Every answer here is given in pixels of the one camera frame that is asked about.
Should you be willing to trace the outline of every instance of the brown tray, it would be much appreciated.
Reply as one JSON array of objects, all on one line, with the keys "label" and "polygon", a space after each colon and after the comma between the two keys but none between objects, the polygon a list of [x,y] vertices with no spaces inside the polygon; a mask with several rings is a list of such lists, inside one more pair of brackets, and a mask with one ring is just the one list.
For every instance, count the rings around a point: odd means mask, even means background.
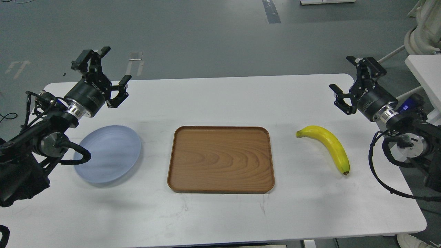
[{"label": "brown tray", "polygon": [[180,127],[168,185],[179,193],[263,194],[274,186],[268,131],[261,127]]}]

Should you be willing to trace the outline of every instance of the banana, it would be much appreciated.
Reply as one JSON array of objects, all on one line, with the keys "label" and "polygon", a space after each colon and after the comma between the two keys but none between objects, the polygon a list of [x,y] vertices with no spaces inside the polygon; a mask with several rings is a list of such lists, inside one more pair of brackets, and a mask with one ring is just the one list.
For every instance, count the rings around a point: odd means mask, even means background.
[{"label": "banana", "polygon": [[297,138],[308,137],[322,142],[331,154],[337,169],[343,174],[349,173],[349,160],[343,146],[337,137],[328,130],[319,126],[307,126],[295,133]]}]

